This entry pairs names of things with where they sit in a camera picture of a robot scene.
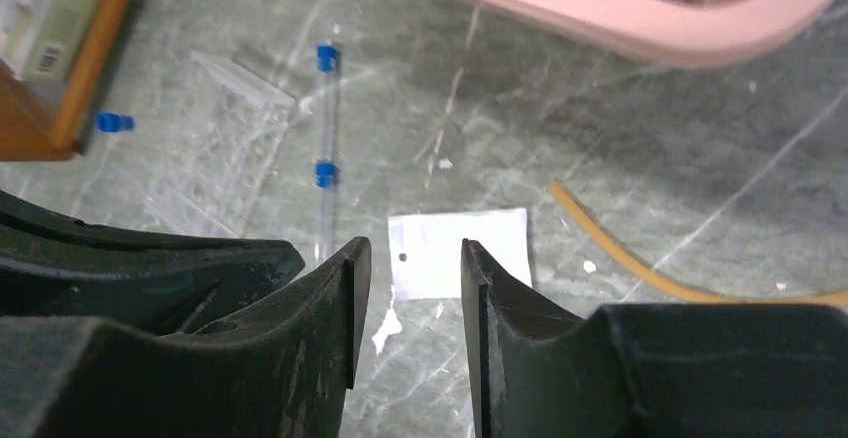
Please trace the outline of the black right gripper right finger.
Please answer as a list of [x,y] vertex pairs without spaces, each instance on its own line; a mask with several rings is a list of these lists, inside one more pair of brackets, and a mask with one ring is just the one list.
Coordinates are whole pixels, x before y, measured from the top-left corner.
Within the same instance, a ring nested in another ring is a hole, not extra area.
[[461,246],[479,437],[843,437],[847,317],[822,305],[607,304],[582,318]]

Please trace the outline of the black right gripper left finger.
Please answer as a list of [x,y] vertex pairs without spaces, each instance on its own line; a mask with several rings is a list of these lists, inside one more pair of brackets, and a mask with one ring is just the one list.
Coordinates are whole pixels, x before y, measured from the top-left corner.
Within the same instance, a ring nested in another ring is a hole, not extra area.
[[1,322],[5,437],[335,437],[372,272],[351,239],[324,263],[192,334],[95,317]]

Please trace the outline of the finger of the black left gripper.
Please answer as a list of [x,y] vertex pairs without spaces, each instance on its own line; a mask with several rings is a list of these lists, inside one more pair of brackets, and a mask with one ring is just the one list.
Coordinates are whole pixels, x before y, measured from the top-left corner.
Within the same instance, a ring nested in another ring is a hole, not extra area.
[[1,314],[97,316],[159,336],[194,333],[291,282],[288,241],[95,225],[1,195]]

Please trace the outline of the clear zip plastic bag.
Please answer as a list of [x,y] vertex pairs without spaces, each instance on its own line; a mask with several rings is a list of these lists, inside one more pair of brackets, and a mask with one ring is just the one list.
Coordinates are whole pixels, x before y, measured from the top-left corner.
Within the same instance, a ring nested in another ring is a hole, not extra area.
[[403,300],[461,297],[461,245],[477,241],[521,282],[531,283],[524,208],[388,218],[392,288]]

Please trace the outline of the orange wooden rack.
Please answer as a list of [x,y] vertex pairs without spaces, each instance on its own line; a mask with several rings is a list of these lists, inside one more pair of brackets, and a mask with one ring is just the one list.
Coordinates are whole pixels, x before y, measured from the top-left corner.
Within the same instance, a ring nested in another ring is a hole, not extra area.
[[1,159],[61,161],[130,0],[1,0]]

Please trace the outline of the blue cap test tube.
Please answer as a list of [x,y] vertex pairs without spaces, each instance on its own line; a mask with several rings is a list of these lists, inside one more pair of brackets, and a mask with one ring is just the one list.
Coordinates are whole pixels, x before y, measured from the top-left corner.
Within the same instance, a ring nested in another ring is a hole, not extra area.
[[112,112],[98,112],[94,117],[96,129],[102,133],[131,132],[135,129],[132,116]]

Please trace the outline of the clear test tube rack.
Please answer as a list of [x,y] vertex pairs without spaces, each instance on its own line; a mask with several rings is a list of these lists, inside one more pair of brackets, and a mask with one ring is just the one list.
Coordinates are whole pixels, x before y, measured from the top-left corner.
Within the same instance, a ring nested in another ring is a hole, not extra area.
[[146,209],[174,233],[237,237],[296,100],[229,57],[189,57],[194,95],[170,130]]

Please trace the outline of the white paper box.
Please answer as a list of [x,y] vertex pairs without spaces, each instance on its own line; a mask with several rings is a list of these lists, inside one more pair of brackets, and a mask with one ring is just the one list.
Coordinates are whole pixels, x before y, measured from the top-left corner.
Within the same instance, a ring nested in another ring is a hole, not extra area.
[[1,60],[18,80],[64,80],[99,1],[1,0]]

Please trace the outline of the glass dropper blue fittings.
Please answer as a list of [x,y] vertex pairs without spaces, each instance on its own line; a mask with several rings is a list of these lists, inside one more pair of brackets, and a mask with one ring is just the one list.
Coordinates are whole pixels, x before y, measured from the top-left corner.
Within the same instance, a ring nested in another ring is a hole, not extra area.
[[336,216],[338,167],[335,158],[340,101],[340,55],[339,48],[333,42],[320,44],[316,48],[317,70],[321,83],[320,129],[314,164],[315,184],[319,192],[314,246],[318,263],[326,260],[332,252]]

